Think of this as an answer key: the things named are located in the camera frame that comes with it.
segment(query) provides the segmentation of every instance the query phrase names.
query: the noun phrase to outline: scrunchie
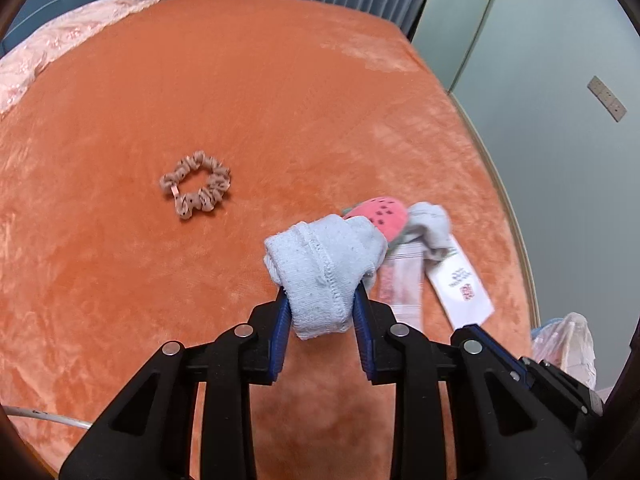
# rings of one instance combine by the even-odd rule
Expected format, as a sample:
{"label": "scrunchie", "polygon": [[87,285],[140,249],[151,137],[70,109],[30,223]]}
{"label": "scrunchie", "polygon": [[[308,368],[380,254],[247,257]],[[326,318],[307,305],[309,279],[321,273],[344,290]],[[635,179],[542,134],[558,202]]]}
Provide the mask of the scrunchie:
{"label": "scrunchie", "polygon": [[[178,184],[182,182],[191,171],[204,168],[210,171],[207,177],[207,185],[194,193],[180,194]],[[160,188],[167,194],[173,194],[175,200],[175,212],[182,220],[191,218],[194,209],[205,212],[212,211],[217,202],[222,200],[225,191],[229,189],[229,169],[222,166],[212,156],[207,156],[200,150],[192,156],[186,156],[178,162],[173,173],[164,174],[160,178]]]}

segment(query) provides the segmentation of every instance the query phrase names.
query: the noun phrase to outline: white cable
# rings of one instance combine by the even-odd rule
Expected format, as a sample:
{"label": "white cable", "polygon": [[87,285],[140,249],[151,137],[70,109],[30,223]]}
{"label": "white cable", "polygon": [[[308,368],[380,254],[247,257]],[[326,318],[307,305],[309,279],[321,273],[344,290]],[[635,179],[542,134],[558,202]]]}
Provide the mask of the white cable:
{"label": "white cable", "polygon": [[91,427],[90,422],[77,420],[70,416],[55,415],[54,413],[40,412],[39,410],[30,410],[29,408],[16,408],[15,406],[3,406],[4,412],[9,416],[28,416],[29,418],[39,418],[40,420],[48,420],[49,422],[59,422],[67,426],[75,426],[88,430]]}

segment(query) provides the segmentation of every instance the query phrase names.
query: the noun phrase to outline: orange blanket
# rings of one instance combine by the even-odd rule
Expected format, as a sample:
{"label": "orange blanket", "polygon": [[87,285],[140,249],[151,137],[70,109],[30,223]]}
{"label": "orange blanket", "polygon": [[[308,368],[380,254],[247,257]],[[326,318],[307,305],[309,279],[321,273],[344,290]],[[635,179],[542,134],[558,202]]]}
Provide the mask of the orange blanket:
{"label": "orange blanket", "polygon": [[[158,178],[194,150],[231,168],[232,186],[181,222]],[[5,404],[94,420],[164,341],[213,340],[274,297],[267,236],[379,195],[447,209],[496,307],[485,328],[529,350],[488,173],[437,79],[367,14],[160,2],[53,62],[0,122],[0,159]],[[426,335],[446,342],[429,285],[423,307]],[[278,383],[252,390],[260,478],[388,478],[393,396],[367,383],[353,332],[292,337]],[[56,467],[82,433],[16,423]]]}

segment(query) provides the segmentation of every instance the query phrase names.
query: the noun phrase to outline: wall outlet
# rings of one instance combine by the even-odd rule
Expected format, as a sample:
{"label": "wall outlet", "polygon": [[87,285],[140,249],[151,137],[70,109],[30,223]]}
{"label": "wall outlet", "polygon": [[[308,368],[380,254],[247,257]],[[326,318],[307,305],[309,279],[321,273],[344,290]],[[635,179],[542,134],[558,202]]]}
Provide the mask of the wall outlet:
{"label": "wall outlet", "polygon": [[600,95],[600,92],[604,90],[605,86],[604,86],[604,83],[600,81],[600,79],[597,76],[593,76],[593,79],[589,81],[587,88],[591,90],[591,92],[593,92],[593,95],[597,96],[597,95]]}
{"label": "wall outlet", "polygon": [[626,108],[617,99],[613,99],[613,102],[607,106],[607,110],[609,110],[609,113],[617,123],[619,123],[626,114]]}
{"label": "wall outlet", "polygon": [[600,102],[604,104],[605,108],[608,109],[612,102],[616,99],[616,96],[611,93],[611,90],[609,90],[607,87],[604,87],[602,89],[602,92],[598,94],[598,99],[600,99]]}
{"label": "wall outlet", "polygon": [[609,90],[607,86],[596,76],[593,76],[591,81],[589,81],[587,88],[591,90],[591,92],[609,111],[616,122],[619,123],[622,117],[624,117],[626,114],[626,108],[616,98],[616,96],[613,95],[613,92]]}

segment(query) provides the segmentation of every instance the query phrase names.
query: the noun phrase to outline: plastic bag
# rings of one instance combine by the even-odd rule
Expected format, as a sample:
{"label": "plastic bag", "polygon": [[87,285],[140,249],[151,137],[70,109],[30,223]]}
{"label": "plastic bag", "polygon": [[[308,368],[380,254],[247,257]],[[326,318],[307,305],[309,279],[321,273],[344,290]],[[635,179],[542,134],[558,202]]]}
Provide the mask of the plastic bag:
{"label": "plastic bag", "polygon": [[422,332],[422,280],[424,244],[400,244],[386,254],[380,266],[378,301],[386,303],[398,323]]}
{"label": "plastic bag", "polygon": [[533,359],[544,359],[592,390],[595,388],[596,356],[584,316],[572,312],[564,319],[551,320],[532,336]]}

